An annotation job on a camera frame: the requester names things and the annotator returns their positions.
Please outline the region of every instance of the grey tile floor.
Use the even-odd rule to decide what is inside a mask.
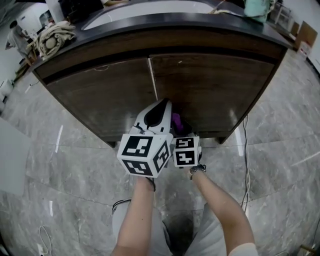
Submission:
[[[37,255],[39,227],[45,226],[54,256],[109,255],[115,245],[112,204],[130,197],[134,180],[117,161],[117,149],[80,124],[40,83],[28,89],[36,82],[32,74],[20,80],[1,114],[32,139],[24,195],[0,192],[3,238],[18,255]],[[201,144],[209,177],[241,202],[245,137],[242,127],[237,132],[223,145],[214,139]],[[320,82],[293,51],[250,112],[247,135],[246,214],[258,251],[292,253],[312,242],[320,217]],[[176,225],[189,218],[196,230],[205,202],[192,182],[171,161],[156,185],[164,221]]]

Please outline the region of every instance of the black countertop edge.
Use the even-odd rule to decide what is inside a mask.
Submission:
[[[217,0],[187,0],[203,2],[210,6],[215,6],[214,3],[218,3]],[[129,3],[129,5],[145,2],[140,0],[139,2]],[[95,13],[92,13],[90,17],[75,25],[76,39],[68,46],[62,48],[58,53],[49,59],[42,60],[38,57],[36,62],[30,67],[31,71],[38,68],[42,64],[54,60],[56,56],[59,56],[73,48],[84,45],[86,43],[98,40],[104,37],[121,34],[125,32],[133,32],[138,30],[145,30],[151,28],[166,28],[166,27],[201,27],[201,28],[214,28],[224,29],[229,31],[240,32],[251,36],[263,38],[267,41],[282,45],[286,48],[291,48],[291,45],[272,27],[268,24],[258,23],[250,18],[238,17],[226,13],[220,14],[205,14],[205,13],[185,13],[185,12],[174,12],[174,13],[157,13],[148,14],[136,17],[130,17],[120,19],[110,23],[106,23],[88,30],[82,30],[91,20],[100,16],[101,14],[121,8],[124,5],[117,5],[112,8],[102,9]],[[230,2],[223,2],[219,6],[219,9],[230,10],[234,13],[243,15],[243,9]]]

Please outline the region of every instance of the wooden cabinet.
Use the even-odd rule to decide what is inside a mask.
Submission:
[[[150,58],[158,98],[169,98],[173,111],[202,137],[206,133],[230,133],[274,68],[267,62],[219,54],[177,53]]]
[[[156,100],[146,58],[81,71],[47,89],[105,142],[119,141],[138,113]]]

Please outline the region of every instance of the leg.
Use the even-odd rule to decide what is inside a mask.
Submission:
[[[227,256],[221,224],[206,203],[198,233],[185,256]]]
[[[130,202],[119,204],[114,210],[112,216],[112,231],[115,239],[118,239],[118,234],[125,219],[127,209]],[[157,209],[153,209],[152,213],[152,227],[151,227],[151,240],[149,246],[149,256],[170,256],[172,253],[166,242],[166,235],[164,224],[162,222],[161,214]]]

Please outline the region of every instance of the white sink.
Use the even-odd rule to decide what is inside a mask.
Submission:
[[[140,2],[110,10],[97,17],[89,23],[83,30],[89,30],[100,25],[122,20],[125,18],[165,13],[197,13],[207,14],[212,11],[212,7],[203,2],[184,0],[165,0]]]

